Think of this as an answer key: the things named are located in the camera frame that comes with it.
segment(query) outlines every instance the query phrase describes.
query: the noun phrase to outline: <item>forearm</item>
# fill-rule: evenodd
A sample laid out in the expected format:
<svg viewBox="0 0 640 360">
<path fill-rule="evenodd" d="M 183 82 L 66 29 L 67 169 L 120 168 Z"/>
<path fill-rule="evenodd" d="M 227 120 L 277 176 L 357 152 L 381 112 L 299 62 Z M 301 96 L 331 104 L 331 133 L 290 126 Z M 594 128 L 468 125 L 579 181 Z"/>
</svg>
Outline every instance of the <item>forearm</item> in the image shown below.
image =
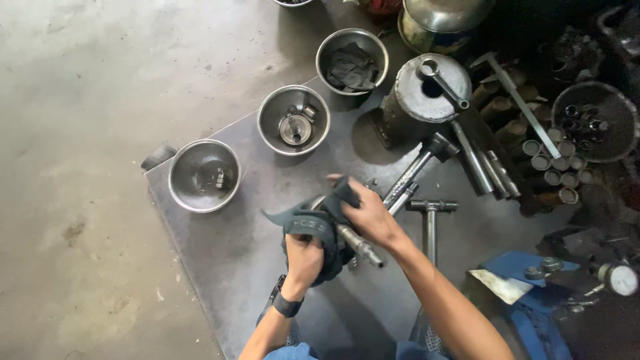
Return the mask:
<svg viewBox="0 0 640 360">
<path fill-rule="evenodd" d="M 403 269 L 429 321 L 458 360 L 513 359 L 502 336 L 406 235 L 388 250 Z"/>
<path fill-rule="evenodd" d="M 298 286 L 287 278 L 280 293 L 289 301 L 300 301 L 306 290 L 304 286 Z M 290 328 L 291 319 L 285 318 L 273 306 L 270 307 L 247 341 L 238 360 L 264 359 L 270 352 L 287 343 Z"/>
</svg>

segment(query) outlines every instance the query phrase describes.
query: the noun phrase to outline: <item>blue clothing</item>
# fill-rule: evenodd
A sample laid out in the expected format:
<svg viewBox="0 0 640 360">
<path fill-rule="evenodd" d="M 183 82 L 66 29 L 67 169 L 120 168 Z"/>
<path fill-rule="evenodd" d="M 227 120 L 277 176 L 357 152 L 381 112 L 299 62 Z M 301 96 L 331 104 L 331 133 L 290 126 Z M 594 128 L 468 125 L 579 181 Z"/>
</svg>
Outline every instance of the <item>blue clothing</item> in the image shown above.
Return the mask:
<svg viewBox="0 0 640 360">
<path fill-rule="evenodd" d="M 316 351 L 307 343 L 296 346 L 283 347 L 270 352 L 264 360 L 318 360 Z M 428 352 L 426 348 L 412 341 L 398 343 L 396 360 L 448 360 L 436 353 Z"/>
</svg>

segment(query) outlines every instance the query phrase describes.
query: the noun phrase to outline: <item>wristwatch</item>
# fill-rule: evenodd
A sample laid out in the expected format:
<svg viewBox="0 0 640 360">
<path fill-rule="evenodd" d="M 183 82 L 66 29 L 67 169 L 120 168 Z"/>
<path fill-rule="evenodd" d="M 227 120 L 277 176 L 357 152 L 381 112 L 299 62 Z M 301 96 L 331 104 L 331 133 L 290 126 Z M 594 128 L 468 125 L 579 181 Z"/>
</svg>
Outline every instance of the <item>wristwatch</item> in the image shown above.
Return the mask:
<svg viewBox="0 0 640 360">
<path fill-rule="evenodd" d="M 275 307 L 280 314 L 283 314 L 285 318 L 292 318 L 296 316 L 304 300 L 305 299 L 302 298 L 301 301 L 288 301 L 278 292 L 275 299 L 273 299 L 273 307 Z"/>
</svg>

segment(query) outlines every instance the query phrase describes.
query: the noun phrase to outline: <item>stainless steel bowl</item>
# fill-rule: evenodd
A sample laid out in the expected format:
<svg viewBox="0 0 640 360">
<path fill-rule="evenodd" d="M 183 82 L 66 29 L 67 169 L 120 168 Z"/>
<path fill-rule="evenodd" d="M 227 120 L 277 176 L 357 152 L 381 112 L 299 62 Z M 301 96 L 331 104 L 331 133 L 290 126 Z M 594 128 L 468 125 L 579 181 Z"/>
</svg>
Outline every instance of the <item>stainless steel bowl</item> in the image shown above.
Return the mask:
<svg viewBox="0 0 640 360">
<path fill-rule="evenodd" d="M 358 44 L 358 46 L 368 53 L 373 61 L 378 65 L 380 72 L 374 81 L 376 87 L 382 84 L 382 81 L 384 81 L 389 70 L 389 54 L 387 53 L 387 48 L 376 35 L 373 35 L 367 30 L 356 28 L 343 29 L 334 32 L 326 38 L 322 44 L 320 44 L 320 48 L 316 54 L 316 70 L 318 72 L 318 76 L 320 76 L 320 79 L 326 84 L 326 86 L 329 86 L 331 90 L 338 94 L 347 96 L 362 95 L 373 91 L 344 92 L 334 88 L 326 80 L 326 71 L 329 66 L 331 54 L 352 42 Z"/>
<path fill-rule="evenodd" d="M 306 142 L 297 146 L 288 145 L 280 136 L 280 125 L 292 105 L 298 111 L 302 111 L 305 105 L 311 105 L 317 110 L 311 124 L 311 136 Z M 260 136 L 275 152 L 286 156 L 297 156 L 313 151 L 326 138 L 330 124 L 331 113 L 324 99 L 317 92 L 302 85 L 279 88 L 267 96 L 258 109 Z"/>
<path fill-rule="evenodd" d="M 225 187 L 216 187 L 218 168 L 226 167 Z M 196 140 L 181 148 L 169 169 L 169 191 L 183 208 L 210 213 L 226 205 L 240 186 L 242 169 L 236 153 L 217 140 Z"/>
<path fill-rule="evenodd" d="M 287 3 L 283 3 L 283 2 L 278 1 L 278 0 L 274 0 L 274 1 L 275 1 L 276 3 L 278 3 L 278 5 L 283 6 L 283 7 L 285 7 L 285 8 L 297 8 L 298 6 L 303 6 L 303 5 L 309 4 L 309 3 L 310 3 L 310 2 L 312 2 L 313 0 L 306 0 L 305 2 L 300 3 L 300 4 L 287 4 Z"/>
</svg>

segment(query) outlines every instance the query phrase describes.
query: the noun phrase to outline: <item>metal plate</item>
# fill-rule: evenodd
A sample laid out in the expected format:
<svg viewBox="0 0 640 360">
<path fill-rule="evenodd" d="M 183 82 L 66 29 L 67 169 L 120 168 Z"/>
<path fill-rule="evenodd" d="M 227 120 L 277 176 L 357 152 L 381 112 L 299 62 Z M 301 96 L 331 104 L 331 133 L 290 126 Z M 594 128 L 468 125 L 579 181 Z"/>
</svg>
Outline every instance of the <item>metal plate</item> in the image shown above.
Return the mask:
<svg viewBox="0 0 640 360">
<path fill-rule="evenodd" d="M 393 40 L 403 46 L 398 38 Z M 396 55 L 392 58 L 401 62 L 392 65 L 397 70 L 411 55 L 390 48 Z M 416 157 L 417 149 L 408 154 L 385 150 L 368 121 L 359 119 L 390 90 L 393 77 L 388 78 L 352 110 L 345 110 L 344 99 L 332 95 L 320 79 L 309 81 L 306 85 L 318 91 L 332 110 L 329 134 L 310 154 L 292 158 L 272 151 L 260 138 L 256 113 L 212 135 L 236 151 L 244 170 L 236 196 L 214 213 L 190 213 L 173 201 L 166 185 L 168 163 L 145 174 L 227 359 L 237 359 L 273 285 L 286 273 L 282 230 L 267 221 L 260 209 L 281 211 L 323 193 L 324 177 L 332 172 L 361 181 L 377 177 L 377 189 L 385 191 Z M 460 203 L 457 212 L 438 216 L 440 271 L 457 286 L 465 280 L 466 270 L 506 250 L 531 249 L 570 216 L 525 219 L 515 201 L 477 197 L 457 159 L 445 164 L 432 160 L 416 181 L 420 184 L 416 198 Z M 420 214 L 401 211 L 396 218 L 421 244 Z M 376 250 L 389 260 L 384 270 L 361 261 L 355 270 L 345 268 L 335 280 L 307 293 L 296 320 L 302 341 L 324 358 L 390 358 L 395 342 L 410 335 L 420 304 L 397 263 Z"/>
</svg>

